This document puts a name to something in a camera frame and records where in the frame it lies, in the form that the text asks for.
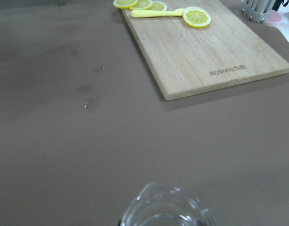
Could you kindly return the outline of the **lemon slice on knife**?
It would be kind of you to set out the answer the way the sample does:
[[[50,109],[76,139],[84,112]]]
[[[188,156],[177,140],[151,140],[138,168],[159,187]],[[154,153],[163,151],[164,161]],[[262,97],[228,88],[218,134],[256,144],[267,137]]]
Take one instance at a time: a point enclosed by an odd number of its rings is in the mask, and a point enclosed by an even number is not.
[[[185,8],[182,17],[187,25],[194,28],[205,28],[211,24],[211,16],[200,7]]]

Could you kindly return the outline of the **aluminium frame post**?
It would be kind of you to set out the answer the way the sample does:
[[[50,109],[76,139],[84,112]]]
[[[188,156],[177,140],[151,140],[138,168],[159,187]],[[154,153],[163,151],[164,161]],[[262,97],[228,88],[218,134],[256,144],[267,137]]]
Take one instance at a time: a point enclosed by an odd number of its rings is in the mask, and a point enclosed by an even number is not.
[[[281,5],[288,4],[289,0],[242,0],[240,11],[253,23],[264,23],[271,10],[278,11]]]

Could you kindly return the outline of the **pink plastic cup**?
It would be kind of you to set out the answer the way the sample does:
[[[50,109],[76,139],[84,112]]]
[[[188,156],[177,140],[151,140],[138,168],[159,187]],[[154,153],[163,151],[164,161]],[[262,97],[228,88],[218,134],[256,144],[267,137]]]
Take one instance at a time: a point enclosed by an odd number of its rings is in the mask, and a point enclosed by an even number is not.
[[[283,21],[282,15],[277,11],[271,10],[265,24],[270,27],[278,28],[282,21]]]

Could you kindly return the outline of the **bamboo cutting board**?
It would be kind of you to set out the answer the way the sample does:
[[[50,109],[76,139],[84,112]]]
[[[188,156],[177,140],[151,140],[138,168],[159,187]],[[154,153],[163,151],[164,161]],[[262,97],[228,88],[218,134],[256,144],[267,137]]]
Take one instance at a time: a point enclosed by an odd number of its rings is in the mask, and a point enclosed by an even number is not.
[[[198,6],[206,28],[180,17],[123,15],[165,98],[174,100],[283,75],[289,63],[217,0],[168,0],[169,10]]]

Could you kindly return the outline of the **clear glass measuring cup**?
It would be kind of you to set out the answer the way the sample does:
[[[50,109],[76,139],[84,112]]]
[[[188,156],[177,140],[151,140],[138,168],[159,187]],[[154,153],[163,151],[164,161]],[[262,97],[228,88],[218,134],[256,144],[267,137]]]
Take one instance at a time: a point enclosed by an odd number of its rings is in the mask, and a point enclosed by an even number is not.
[[[120,226],[215,226],[210,210],[194,194],[150,182],[133,199]]]

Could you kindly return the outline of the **lemon slice end of row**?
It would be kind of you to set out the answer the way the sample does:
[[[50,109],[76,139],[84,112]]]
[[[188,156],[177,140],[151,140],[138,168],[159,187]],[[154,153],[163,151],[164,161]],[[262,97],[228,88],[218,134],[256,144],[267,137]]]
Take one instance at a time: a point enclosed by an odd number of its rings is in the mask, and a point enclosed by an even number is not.
[[[114,0],[113,5],[119,9],[129,9],[138,4],[138,0]]]

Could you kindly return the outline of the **lemon slice near knife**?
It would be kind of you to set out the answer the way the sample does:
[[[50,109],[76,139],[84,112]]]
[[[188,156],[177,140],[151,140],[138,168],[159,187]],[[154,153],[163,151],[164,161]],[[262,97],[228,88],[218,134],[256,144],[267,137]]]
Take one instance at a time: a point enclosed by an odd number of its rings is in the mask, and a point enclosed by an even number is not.
[[[167,5],[164,2],[153,0],[152,6],[149,8],[149,10],[167,11]]]

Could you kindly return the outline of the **lemon slice middle of row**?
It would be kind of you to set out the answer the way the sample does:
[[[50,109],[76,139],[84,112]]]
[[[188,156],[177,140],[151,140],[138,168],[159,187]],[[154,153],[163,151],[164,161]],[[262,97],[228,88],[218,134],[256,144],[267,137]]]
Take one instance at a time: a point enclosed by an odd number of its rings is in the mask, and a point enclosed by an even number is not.
[[[152,0],[138,0],[137,4],[130,7],[130,10],[148,10],[153,6]]]

